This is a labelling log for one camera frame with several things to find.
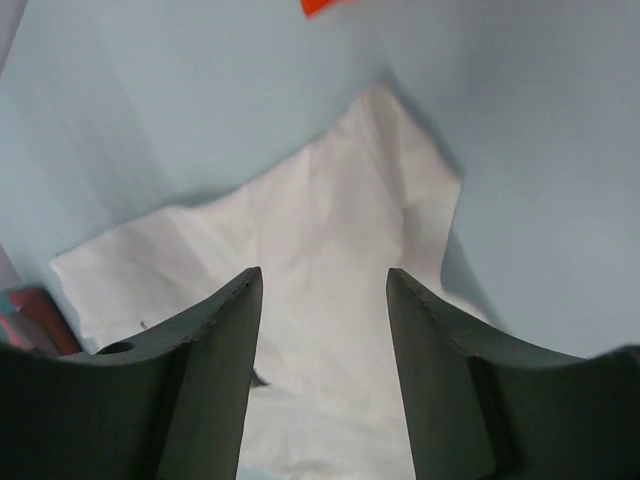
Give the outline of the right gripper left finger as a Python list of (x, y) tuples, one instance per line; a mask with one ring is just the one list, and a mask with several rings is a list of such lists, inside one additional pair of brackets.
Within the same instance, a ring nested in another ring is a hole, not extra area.
[(232, 479), (263, 279), (244, 270), (95, 355), (1, 349), (5, 479)]

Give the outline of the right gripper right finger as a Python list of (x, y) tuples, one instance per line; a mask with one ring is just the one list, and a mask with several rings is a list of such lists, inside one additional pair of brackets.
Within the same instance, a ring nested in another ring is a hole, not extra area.
[(512, 337), (403, 270), (386, 284), (420, 479), (635, 479), (639, 349), (590, 359)]

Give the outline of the white printed t shirt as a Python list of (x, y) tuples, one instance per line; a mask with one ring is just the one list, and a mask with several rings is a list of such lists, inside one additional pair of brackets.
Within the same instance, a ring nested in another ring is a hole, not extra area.
[(257, 266), (263, 301), (240, 453), (283, 479), (414, 475), (386, 301), (390, 268), (443, 295), (461, 182), (392, 93), (216, 201), (120, 225), (51, 264), (93, 349)]

